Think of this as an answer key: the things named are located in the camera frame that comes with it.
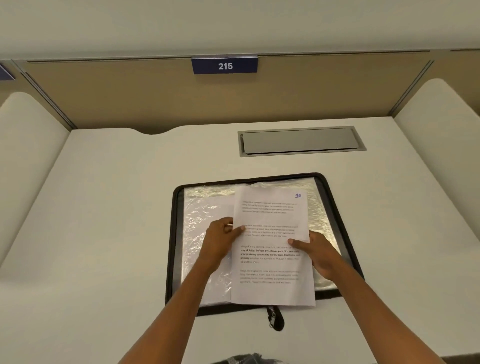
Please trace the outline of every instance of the desk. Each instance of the desk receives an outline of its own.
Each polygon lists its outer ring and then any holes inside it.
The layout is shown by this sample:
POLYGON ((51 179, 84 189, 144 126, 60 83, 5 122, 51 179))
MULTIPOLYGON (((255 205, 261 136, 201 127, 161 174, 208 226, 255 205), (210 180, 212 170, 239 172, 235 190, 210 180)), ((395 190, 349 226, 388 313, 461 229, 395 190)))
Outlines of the desk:
MULTIPOLYGON (((366 281, 440 355, 480 349, 480 243, 392 118, 129 129, 69 136, 0 268, 5 363, 114 363, 164 306, 171 199, 182 184, 322 173, 366 281), (240 130, 354 125, 367 150, 240 158, 240 130)), ((184 363, 259 352, 373 363, 342 298, 200 317, 184 363)))

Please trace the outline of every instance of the finger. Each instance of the finger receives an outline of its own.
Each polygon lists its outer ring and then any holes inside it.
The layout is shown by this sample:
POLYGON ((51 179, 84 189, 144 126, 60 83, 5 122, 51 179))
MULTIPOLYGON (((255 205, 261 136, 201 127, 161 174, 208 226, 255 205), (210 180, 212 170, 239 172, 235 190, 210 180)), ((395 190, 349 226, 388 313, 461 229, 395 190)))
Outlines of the finger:
POLYGON ((245 231, 244 226, 239 226, 236 229, 233 229, 229 236, 232 237, 232 241, 234 241, 236 238, 238 238, 243 232, 245 231))
POLYGON ((228 224, 233 224, 233 218, 221 218, 216 222, 218 222, 221 226, 227 226, 228 224))
POLYGON ((289 239, 288 243, 293 246, 295 249, 302 250, 307 254, 312 251, 312 244, 311 243, 304 243, 300 240, 289 239))

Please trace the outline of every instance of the white partition wall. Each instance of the white partition wall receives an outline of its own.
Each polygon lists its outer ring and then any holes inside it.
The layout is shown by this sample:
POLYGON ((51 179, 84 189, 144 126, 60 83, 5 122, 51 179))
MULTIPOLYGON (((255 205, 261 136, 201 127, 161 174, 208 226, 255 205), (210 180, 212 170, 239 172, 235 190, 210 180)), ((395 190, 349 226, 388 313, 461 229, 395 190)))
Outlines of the white partition wall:
POLYGON ((0 266, 68 135, 28 94, 0 107, 0 266))
POLYGON ((434 79, 395 121, 480 238, 480 117, 445 81, 434 79))

